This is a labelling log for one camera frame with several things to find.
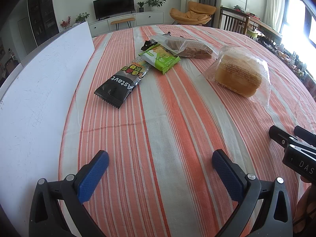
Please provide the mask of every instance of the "snack package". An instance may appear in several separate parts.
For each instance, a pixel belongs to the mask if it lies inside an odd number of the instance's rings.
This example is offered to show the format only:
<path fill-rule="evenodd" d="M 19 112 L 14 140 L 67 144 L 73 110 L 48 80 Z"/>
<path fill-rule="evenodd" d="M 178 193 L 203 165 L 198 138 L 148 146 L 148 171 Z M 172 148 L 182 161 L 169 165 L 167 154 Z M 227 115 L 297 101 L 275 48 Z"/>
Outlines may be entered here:
<path fill-rule="evenodd" d="M 150 64 L 137 57 L 102 84 L 94 94 L 119 109 L 149 68 Z"/>
<path fill-rule="evenodd" d="M 151 36 L 149 38 L 161 44 L 173 55 L 197 59 L 212 58 L 213 49 L 200 41 L 172 36 Z"/>
<path fill-rule="evenodd" d="M 140 57 L 160 70 L 162 74 L 165 74 L 180 61 L 179 56 L 175 57 L 168 53 L 160 44 L 150 47 L 147 51 L 141 53 Z"/>
<path fill-rule="evenodd" d="M 218 59 L 203 76 L 263 106 L 269 105 L 271 82 L 268 65 L 244 48 L 222 47 Z"/>
<path fill-rule="evenodd" d="M 164 34 L 163 36 L 171 36 L 171 33 L 168 32 L 167 34 Z M 140 50 L 146 51 L 155 44 L 157 44 L 157 42 L 154 39 L 150 39 L 149 41 L 146 40 L 144 43 L 144 46 Z"/>

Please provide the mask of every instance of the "black snack package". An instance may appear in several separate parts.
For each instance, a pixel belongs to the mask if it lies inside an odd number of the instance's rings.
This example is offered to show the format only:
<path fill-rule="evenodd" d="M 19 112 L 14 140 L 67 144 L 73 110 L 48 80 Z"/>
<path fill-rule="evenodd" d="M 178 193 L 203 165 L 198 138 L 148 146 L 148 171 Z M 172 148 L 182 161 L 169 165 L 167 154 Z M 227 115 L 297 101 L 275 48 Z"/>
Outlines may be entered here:
<path fill-rule="evenodd" d="M 163 36 L 171 36 L 170 31 L 167 34 L 164 34 Z M 144 46 L 140 49 L 142 51 L 147 51 L 150 47 L 158 44 L 154 39 L 151 39 L 149 41 L 145 41 Z"/>
<path fill-rule="evenodd" d="M 149 63 L 137 57 L 96 89 L 94 94 L 119 109 L 150 67 Z"/>

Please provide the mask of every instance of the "bread loaf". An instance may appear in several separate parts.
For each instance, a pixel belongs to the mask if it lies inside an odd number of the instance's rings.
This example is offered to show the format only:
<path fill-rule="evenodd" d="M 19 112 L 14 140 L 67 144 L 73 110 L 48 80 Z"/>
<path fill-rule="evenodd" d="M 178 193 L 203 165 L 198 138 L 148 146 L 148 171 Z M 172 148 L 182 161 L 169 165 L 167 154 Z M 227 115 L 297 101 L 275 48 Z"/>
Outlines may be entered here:
<path fill-rule="evenodd" d="M 215 80 L 244 97 L 251 97 L 262 82 L 260 65 L 246 56 L 236 58 L 224 55 L 216 71 Z"/>

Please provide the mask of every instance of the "potted plant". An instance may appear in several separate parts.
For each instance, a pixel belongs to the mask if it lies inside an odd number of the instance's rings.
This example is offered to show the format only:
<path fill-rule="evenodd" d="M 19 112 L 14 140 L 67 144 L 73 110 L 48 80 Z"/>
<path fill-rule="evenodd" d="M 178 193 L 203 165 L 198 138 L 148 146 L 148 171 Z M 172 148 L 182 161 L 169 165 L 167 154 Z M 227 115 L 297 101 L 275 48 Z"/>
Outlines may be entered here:
<path fill-rule="evenodd" d="M 77 18 L 76 18 L 76 23 L 81 23 L 81 22 L 83 22 L 83 21 L 85 21 L 88 17 L 89 17 L 89 13 L 86 13 L 86 12 L 84 12 L 84 13 L 80 13 L 78 16 L 77 16 Z"/>
<path fill-rule="evenodd" d="M 138 2 L 137 3 L 138 5 L 139 5 L 139 12 L 144 12 L 144 8 L 143 8 L 143 6 L 144 6 L 144 2 Z"/>
<path fill-rule="evenodd" d="M 152 7 L 152 11 L 159 11 L 159 7 L 162 6 L 166 0 L 147 0 L 145 4 L 148 4 L 148 6 Z"/>
<path fill-rule="evenodd" d="M 62 23 L 60 23 L 60 25 L 63 27 L 63 28 L 65 28 L 65 29 L 67 29 L 67 28 L 69 28 L 70 27 L 70 16 L 68 16 L 68 20 L 67 21 L 62 21 Z"/>

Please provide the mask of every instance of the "dark cabinet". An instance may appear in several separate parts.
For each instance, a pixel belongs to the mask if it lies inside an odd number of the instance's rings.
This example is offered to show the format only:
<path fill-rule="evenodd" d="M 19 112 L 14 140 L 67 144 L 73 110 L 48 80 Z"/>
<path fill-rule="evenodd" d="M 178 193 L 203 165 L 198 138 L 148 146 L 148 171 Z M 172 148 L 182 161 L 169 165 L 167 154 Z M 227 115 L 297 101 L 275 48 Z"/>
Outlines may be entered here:
<path fill-rule="evenodd" d="M 27 6 L 37 45 L 59 33 L 52 0 L 27 0 Z"/>

